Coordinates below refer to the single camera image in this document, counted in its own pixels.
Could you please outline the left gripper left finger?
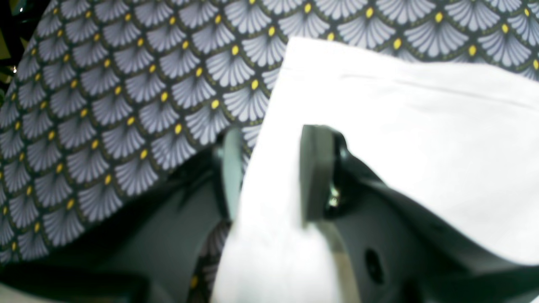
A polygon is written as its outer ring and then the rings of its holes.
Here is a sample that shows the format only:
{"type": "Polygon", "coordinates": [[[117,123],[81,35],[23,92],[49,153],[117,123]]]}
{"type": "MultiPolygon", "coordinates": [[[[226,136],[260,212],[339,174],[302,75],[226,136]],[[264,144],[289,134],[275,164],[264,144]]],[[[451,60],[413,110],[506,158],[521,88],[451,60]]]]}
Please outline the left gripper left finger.
{"type": "Polygon", "coordinates": [[[40,303],[185,303],[206,238],[237,215],[243,176],[241,131],[224,130],[67,247],[9,265],[1,284],[40,303]]]}

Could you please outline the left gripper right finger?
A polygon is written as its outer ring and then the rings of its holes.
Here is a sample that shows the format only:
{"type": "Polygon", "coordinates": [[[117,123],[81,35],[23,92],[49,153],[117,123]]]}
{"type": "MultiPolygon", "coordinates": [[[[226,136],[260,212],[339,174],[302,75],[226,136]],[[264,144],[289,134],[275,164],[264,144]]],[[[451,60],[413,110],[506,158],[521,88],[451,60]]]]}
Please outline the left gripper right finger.
{"type": "Polygon", "coordinates": [[[538,266],[496,256],[391,188],[339,131],[304,125],[302,218],[331,223],[363,303],[530,303],[538,266]]]}

